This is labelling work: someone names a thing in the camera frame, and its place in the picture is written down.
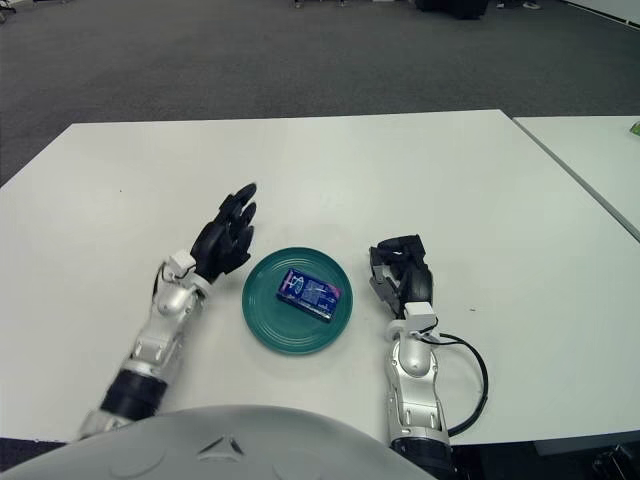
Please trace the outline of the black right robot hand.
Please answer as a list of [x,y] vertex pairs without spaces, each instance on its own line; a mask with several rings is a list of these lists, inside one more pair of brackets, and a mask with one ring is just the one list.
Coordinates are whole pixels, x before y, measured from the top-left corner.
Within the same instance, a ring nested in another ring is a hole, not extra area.
[[370,285],[396,319],[405,319],[408,303],[433,304],[433,276],[425,255],[419,235],[386,239],[369,248]]

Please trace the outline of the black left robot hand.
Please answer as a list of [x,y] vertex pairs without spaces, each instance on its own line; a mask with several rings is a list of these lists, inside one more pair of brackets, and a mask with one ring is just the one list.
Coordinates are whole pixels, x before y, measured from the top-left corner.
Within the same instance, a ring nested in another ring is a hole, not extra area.
[[251,222],[257,209],[252,198],[256,191],[257,185],[250,183],[235,194],[229,194],[216,217],[196,238],[190,251],[196,261],[195,273],[209,284],[249,260],[248,250],[254,234]]

